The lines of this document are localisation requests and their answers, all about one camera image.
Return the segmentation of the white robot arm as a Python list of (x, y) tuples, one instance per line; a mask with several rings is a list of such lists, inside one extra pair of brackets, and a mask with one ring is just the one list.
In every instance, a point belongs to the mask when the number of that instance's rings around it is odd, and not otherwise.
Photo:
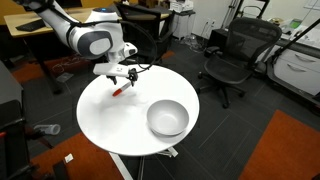
[(136, 54), (137, 48), (123, 39), (122, 26), (115, 11), (94, 8), (85, 22), (68, 15), (56, 0), (13, 0), (28, 7), (47, 23), (61, 42), (89, 60), (105, 56), (106, 63), (98, 63), (93, 72), (105, 75), (117, 84), (116, 77), (138, 79), (137, 71), (120, 62)]

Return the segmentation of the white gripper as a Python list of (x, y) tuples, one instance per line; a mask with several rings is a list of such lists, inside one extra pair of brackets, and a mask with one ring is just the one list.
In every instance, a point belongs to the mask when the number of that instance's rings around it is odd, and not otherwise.
[(128, 79), (131, 85), (134, 85), (138, 80), (138, 73), (135, 68), (129, 70), (128, 66), (115, 63), (98, 63), (94, 66), (93, 73), (96, 75), (106, 75), (107, 79), (110, 79), (114, 85), (117, 84), (115, 76), (129, 76)]

